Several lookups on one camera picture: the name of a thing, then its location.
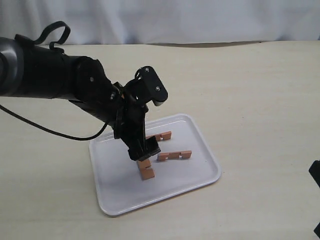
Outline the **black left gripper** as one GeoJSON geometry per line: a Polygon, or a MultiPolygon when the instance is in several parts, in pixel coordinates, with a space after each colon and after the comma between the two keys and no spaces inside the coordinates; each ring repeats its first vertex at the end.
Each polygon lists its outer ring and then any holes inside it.
{"type": "Polygon", "coordinates": [[[119,99],[113,135],[128,146],[128,154],[133,161],[144,161],[146,156],[151,157],[161,151],[156,138],[145,140],[145,117],[148,111],[146,103],[137,103],[132,97],[121,96],[119,99]]]}

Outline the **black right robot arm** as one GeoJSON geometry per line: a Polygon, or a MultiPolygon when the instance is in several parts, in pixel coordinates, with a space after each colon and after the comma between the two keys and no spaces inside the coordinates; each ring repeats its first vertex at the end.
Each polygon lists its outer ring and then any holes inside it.
{"type": "MultiPolygon", "coordinates": [[[[308,172],[310,173],[318,187],[320,187],[320,160],[315,160],[310,166],[308,172]]],[[[320,238],[320,222],[314,229],[314,233],[317,235],[318,238],[320,238]]]]}

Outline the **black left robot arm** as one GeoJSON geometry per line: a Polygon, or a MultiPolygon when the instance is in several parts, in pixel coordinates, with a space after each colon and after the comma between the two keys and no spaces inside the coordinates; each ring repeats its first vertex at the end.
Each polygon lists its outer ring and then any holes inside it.
{"type": "Polygon", "coordinates": [[[64,99],[101,120],[128,148],[130,159],[143,161],[160,152],[146,137],[148,102],[159,106],[168,92],[151,66],[137,70],[125,85],[112,83],[101,62],[69,56],[19,36],[0,39],[0,94],[3,97],[64,99]]]}

